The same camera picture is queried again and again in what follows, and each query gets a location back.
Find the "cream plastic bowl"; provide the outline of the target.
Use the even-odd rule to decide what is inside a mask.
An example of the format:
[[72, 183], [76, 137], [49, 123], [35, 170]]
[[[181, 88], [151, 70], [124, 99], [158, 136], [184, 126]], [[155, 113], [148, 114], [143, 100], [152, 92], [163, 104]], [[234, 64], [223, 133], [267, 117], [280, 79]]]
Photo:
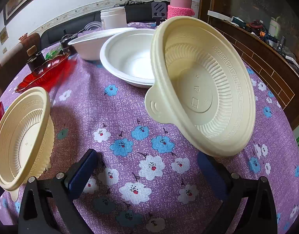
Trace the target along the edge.
[[16, 202], [19, 188], [40, 177], [54, 145], [48, 92], [33, 87], [20, 94], [0, 121], [0, 186]]
[[145, 95], [152, 119], [177, 126], [198, 150], [230, 157], [248, 144], [255, 124], [255, 95], [232, 44], [192, 17], [163, 22], [153, 35], [154, 84]]

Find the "large white foam bowl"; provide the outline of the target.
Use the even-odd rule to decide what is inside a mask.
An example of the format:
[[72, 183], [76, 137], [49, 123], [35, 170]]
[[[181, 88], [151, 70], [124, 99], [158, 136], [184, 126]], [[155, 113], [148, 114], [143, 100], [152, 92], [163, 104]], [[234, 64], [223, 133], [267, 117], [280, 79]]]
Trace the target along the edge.
[[73, 46], [83, 60], [95, 61], [100, 59], [100, 50], [109, 38], [134, 29], [134, 27], [121, 27], [97, 31], [77, 37], [70, 41], [68, 45]]

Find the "small white foam bowl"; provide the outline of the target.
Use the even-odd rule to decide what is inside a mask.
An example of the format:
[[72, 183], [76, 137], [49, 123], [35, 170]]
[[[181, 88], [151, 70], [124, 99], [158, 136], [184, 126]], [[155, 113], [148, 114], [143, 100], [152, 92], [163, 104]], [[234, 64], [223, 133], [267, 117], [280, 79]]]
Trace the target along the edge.
[[150, 60], [153, 29], [132, 29], [108, 39], [100, 50], [103, 67], [115, 77], [138, 88], [154, 84]]

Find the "red scalloped plate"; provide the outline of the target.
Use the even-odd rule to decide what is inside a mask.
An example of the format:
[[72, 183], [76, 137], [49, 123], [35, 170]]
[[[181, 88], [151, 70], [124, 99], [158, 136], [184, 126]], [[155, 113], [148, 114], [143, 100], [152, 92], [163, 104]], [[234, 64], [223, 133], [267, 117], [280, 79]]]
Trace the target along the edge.
[[70, 54], [61, 54], [43, 63], [29, 75], [24, 77], [22, 82], [14, 90], [22, 94], [33, 87], [42, 87], [47, 92], [66, 80], [75, 69], [76, 58], [70, 58]]

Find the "wooden sideboard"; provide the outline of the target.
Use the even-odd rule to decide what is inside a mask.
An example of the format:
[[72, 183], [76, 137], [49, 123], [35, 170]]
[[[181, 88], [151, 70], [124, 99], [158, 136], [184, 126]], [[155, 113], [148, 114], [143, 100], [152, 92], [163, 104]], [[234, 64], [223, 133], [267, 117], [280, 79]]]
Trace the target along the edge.
[[210, 17], [209, 24], [230, 41], [277, 98], [292, 129], [299, 125], [299, 75], [269, 45], [240, 27]]

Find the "black pot with cork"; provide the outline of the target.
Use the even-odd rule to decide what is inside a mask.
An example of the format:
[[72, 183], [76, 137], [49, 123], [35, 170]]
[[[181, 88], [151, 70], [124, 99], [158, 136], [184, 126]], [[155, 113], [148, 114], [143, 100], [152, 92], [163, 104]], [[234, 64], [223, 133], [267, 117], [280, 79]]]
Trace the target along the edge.
[[45, 62], [45, 58], [42, 52], [37, 50], [36, 45], [33, 45], [31, 48], [27, 50], [27, 55], [27, 64], [31, 71], [34, 71], [36, 68], [40, 67]]

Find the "green snack wrapper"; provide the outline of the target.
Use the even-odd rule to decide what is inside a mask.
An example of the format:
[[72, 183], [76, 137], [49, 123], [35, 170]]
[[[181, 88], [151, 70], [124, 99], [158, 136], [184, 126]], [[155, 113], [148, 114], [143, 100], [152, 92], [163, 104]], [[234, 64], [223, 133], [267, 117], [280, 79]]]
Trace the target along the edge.
[[62, 49], [51, 50], [51, 51], [46, 53], [45, 60], [54, 59], [56, 56], [58, 56], [60, 54], [62, 54]]

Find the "black round tin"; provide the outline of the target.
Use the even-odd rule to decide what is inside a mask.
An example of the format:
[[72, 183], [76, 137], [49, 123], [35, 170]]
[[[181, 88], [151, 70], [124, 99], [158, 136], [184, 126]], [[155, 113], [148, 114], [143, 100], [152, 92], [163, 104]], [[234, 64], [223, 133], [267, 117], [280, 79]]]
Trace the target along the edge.
[[61, 38], [61, 46], [63, 53], [69, 53], [70, 55], [75, 54], [75, 50], [72, 45], [69, 45], [69, 42], [73, 40], [73, 34], [66, 34]]

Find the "clear glass lid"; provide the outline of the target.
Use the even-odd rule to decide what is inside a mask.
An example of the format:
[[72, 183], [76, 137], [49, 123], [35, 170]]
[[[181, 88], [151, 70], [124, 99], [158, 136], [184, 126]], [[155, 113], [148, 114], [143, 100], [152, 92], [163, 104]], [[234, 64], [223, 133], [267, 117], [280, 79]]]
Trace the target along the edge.
[[93, 31], [93, 30], [101, 31], [101, 30], [104, 30], [105, 27], [101, 22], [93, 21], [93, 22], [88, 23], [83, 29], [84, 29], [84, 31]]

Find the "pink sleeved thermos bottle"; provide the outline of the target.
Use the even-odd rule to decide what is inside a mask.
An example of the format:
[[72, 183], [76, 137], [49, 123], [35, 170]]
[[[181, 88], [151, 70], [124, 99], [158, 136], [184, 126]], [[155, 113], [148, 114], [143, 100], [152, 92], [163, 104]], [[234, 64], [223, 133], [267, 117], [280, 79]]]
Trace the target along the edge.
[[191, 7], [192, 0], [170, 0], [167, 7], [167, 19], [175, 16], [194, 16], [195, 12]]

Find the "black phone stand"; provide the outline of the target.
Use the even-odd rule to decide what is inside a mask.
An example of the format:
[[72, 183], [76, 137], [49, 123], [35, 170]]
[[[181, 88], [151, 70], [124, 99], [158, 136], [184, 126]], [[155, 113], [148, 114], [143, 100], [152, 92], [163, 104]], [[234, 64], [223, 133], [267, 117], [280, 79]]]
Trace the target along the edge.
[[152, 18], [156, 20], [156, 26], [159, 26], [161, 20], [167, 19], [167, 5], [165, 2], [151, 3]]

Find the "white plastic jar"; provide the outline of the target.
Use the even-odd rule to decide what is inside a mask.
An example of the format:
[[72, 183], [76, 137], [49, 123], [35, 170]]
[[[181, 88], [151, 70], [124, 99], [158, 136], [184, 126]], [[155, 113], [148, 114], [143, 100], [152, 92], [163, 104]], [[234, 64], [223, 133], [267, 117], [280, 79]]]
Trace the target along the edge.
[[113, 7], [100, 11], [101, 23], [106, 30], [127, 26], [126, 10], [122, 7]]

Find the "black leather sofa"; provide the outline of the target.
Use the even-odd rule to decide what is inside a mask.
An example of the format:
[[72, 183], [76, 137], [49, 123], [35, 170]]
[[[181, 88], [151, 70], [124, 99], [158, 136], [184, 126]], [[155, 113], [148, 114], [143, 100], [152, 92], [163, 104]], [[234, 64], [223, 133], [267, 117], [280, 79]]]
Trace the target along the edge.
[[[153, 1], [125, 5], [126, 21], [152, 23], [156, 20], [152, 18], [152, 4]], [[45, 49], [53, 44], [58, 43], [61, 38], [66, 34], [75, 34], [82, 30], [87, 24], [93, 21], [101, 21], [100, 11], [91, 12], [83, 16], [79, 16], [74, 19], [70, 19], [64, 23], [60, 23], [57, 26], [51, 27], [46, 30], [40, 37], [41, 49]]]

